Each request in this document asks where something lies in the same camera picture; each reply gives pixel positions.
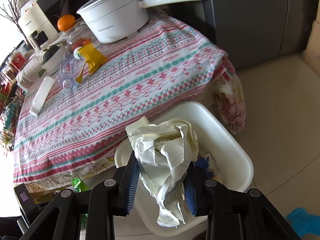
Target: screw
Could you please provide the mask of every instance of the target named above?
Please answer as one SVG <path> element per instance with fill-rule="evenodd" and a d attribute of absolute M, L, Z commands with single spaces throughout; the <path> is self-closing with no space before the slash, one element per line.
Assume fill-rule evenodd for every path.
<path fill-rule="evenodd" d="M 61 197 L 70 197 L 71 196 L 71 190 L 65 189 L 61 192 Z"/>
<path fill-rule="evenodd" d="M 205 184 L 208 186 L 208 187 L 215 187 L 217 185 L 217 182 L 214 180 L 214 179 L 207 179 L 205 181 Z"/>
<path fill-rule="evenodd" d="M 250 189 L 250 195 L 253 197 L 259 197 L 261 193 L 257 189 L 253 188 L 253 189 Z"/>
<path fill-rule="evenodd" d="M 114 179 L 107 179 L 105 182 L 104 182 L 104 185 L 107 186 L 107 187 L 112 187 L 116 184 L 116 181 Z"/>

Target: dried branch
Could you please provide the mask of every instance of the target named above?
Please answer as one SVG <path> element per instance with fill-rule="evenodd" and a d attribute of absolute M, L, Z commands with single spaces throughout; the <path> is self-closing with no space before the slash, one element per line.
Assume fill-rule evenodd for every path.
<path fill-rule="evenodd" d="M 18 28 L 19 32 L 23 35 L 25 42 L 27 43 L 27 45 L 31 47 L 27 37 L 25 36 L 25 34 L 23 33 L 21 27 L 18 24 L 18 20 L 21 17 L 21 12 L 17 6 L 18 4 L 18 0 L 8 0 L 8 7 L 10 12 L 7 11 L 6 7 L 3 4 L 3 7 L 0 6 L 0 10 L 3 12 L 3 14 L 0 13 L 0 16 L 8 19 L 9 21 L 11 21 L 12 23 L 14 23 L 16 25 L 16 27 Z"/>

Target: purple sticker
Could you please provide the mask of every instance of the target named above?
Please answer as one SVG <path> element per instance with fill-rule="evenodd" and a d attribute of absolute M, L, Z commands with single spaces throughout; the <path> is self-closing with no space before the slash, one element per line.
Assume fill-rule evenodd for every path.
<path fill-rule="evenodd" d="M 20 197 L 21 197 L 23 202 L 25 202 L 25 201 L 27 201 L 29 199 L 24 192 L 20 194 Z"/>

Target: red and teal striped tablecloth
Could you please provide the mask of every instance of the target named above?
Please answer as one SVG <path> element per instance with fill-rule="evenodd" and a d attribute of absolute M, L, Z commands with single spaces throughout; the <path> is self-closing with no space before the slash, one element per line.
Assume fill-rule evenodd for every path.
<path fill-rule="evenodd" d="M 232 82 L 235 74 L 226 52 L 168 16 L 151 15 L 134 37 L 97 47 L 110 60 L 93 75 L 86 71 L 71 92 L 58 86 L 56 73 L 39 117 L 29 109 L 42 80 L 26 94 L 14 146 L 14 183 L 27 183 L 32 193 L 58 189 L 70 185 L 72 177 L 87 178 L 113 166 L 127 125 L 142 116 L 152 120 L 192 100 L 218 78 Z M 245 110 L 240 124 L 239 118 L 233 120 L 238 130 L 244 126 L 243 115 Z"/>

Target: green vegetable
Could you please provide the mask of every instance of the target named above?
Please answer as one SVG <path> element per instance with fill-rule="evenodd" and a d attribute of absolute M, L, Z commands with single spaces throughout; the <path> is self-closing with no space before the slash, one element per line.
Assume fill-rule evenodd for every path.
<path fill-rule="evenodd" d="M 52 45 L 49 49 L 46 50 L 45 54 L 43 55 L 42 65 L 46 63 L 59 49 L 59 46 Z"/>
<path fill-rule="evenodd" d="M 38 72 L 38 77 L 42 77 L 42 75 L 45 73 L 45 69 L 43 68 Z"/>

